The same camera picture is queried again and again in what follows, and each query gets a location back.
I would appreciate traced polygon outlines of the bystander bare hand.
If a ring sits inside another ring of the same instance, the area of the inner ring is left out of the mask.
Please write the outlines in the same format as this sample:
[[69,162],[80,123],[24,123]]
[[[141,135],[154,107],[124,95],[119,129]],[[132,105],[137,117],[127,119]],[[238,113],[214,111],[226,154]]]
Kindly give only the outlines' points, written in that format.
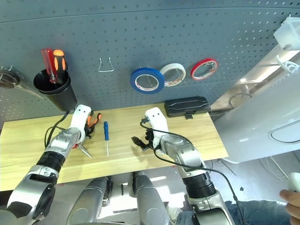
[[289,190],[281,190],[280,197],[287,202],[286,210],[292,225],[300,225],[300,194]]

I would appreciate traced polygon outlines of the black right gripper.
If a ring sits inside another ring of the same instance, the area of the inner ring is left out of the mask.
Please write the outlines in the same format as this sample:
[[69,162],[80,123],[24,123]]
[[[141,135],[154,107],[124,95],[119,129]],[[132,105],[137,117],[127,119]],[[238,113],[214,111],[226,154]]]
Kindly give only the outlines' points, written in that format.
[[[145,147],[143,148],[143,150],[148,150],[151,149],[153,150],[153,141],[154,141],[154,133],[152,130],[146,130],[146,137],[145,137],[146,141],[148,141],[148,144],[145,145]],[[131,137],[131,140],[133,141],[133,143],[139,147],[143,147],[144,146],[144,142],[139,139],[136,136]]]

